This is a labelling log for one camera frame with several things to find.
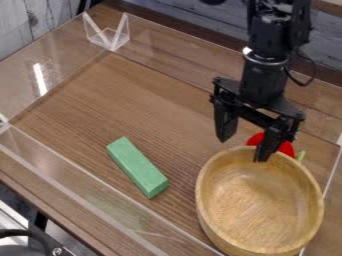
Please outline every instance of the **wooden table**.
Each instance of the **wooden table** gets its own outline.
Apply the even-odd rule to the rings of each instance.
[[[113,24],[120,17],[120,13],[105,5],[95,8],[91,14],[101,26]],[[83,31],[75,29],[80,22],[80,20],[71,21],[61,28],[63,37],[59,36],[60,31],[55,31],[52,34],[55,40],[68,45],[71,42],[64,36],[69,33],[73,39],[77,38],[81,42]],[[151,38],[153,36],[159,39],[171,38],[170,42],[174,42],[170,34],[164,34],[163,37],[163,31],[163,29],[151,30]],[[179,35],[175,40],[180,44],[183,37],[186,35]],[[131,46],[136,46],[135,43],[140,42],[132,41]],[[172,50],[174,43],[170,43],[170,47],[175,58],[180,55],[186,56],[178,65],[183,65],[183,71],[187,70],[191,66],[187,58],[195,62],[199,56],[192,56],[186,47],[183,53],[176,52],[176,48]],[[206,49],[214,47],[211,50],[218,56],[220,51],[224,52],[223,57],[228,58],[231,69],[224,70],[222,66],[219,73],[238,79],[242,68],[238,53],[224,48],[215,48],[215,45],[206,42],[198,43],[198,47]],[[39,49],[33,47],[37,54],[47,54]],[[75,61],[75,58],[84,57],[73,56],[72,52],[63,52],[64,59]],[[196,88],[179,80],[179,75],[184,75],[184,72],[174,74],[178,79],[160,73],[158,70],[164,72],[170,70],[170,63],[163,62],[168,58],[162,50],[152,52],[153,58],[145,61],[144,65],[127,59],[132,52],[123,50],[119,54],[121,56],[109,52],[93,54],[96,57],[91,62],[80,67],[63,84],[11,121],[12,125],[39,143],[28,140],[16,130],[3,139],[1,143],[5,144],[11,136],[17,138],[20,145],[17,151],[33,166],[23,162],[17,163],[7,151],[0,151],[0,179],[103,255],[152,255],[153,253],[162,255],[163,251],[170,255],[188,255],[184,253],[184,248],[187,253],[192,252],[192,255],[214,255],[214,252],[206,248],[206,245],[211,247],[212,244],[199,227],[196,218],[194,201],[196,175],[208,158],[227,147],[244,144],[258,128],[242,121],[236,136],[227,143],[220,144],[214,133],[212,106],[207,91],[210,83],[207,88],[203,86]],[[218,59],[211,59],[210,52],[203,54],[207,65],[214,65]],[[0,66],[0,74],[4,75],[4,71],[8,72],[9,67],[13,67],[25,55],[27,50],[23,50],[12,56],[3,64],[3,70]],[[68,69],[65,65],[76,66],[68,63],[60,61],[60,68]],[[339,93],[334,86],[322,81],[316,81],[314,87],[319,88],[319,97],[330,95],[331,91]],[[319,113],[326,114],[324,112],[335,107],[333,105],[329,108],[322,104],[322,98],[315,98],[316,101],[312,101],[314,89],[302,92],[290,85],[288,91],[294,100],[298,99],[306,108]],[[341,104],[339,99],[334,97],[333,102]],[[333,116],[337,120],[339,115],[341,109],[335,109]],[[300,133],[295,147],[307,150],[304,164],[323,188],[339,148],[312,134],[314,132],[307,128]],[[170,188],[153,200],[145,199],[107,156],[105,145],[121,136],[131,139],[170,179]],[[47,150],[40,143],[60,155]],[[79,167],[60,161],[63,157]],[[117,194],[111,187],[135,200],[141,208],[131,209],[129,199],[121,200],[117,196],[120,193]],[[338,192],[337,189],[331,200],[341,198]],[[144,212],[144,215],[140,215],[144,217],[137,219],[127,217],[133,216],[133,211],[136,216]],[[329,241],[335,245],[338,239],[334,238],[341,237],[338,235],[341,230],[330,221],[331,219],[327,220],[327,226],[334,235]],[[123,226],[128,226],[129,230],[136,232],[123,232],[125,230]],[[324,252],[327,255],[337,255],[338,249],[330,245],[322,245]]]

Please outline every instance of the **green foam block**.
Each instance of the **green foam block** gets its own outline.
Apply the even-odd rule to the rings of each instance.
[[[121,137],[107,146],[107,152],[147,198],[155,197],[167,188],[168,180],[131,141]]]

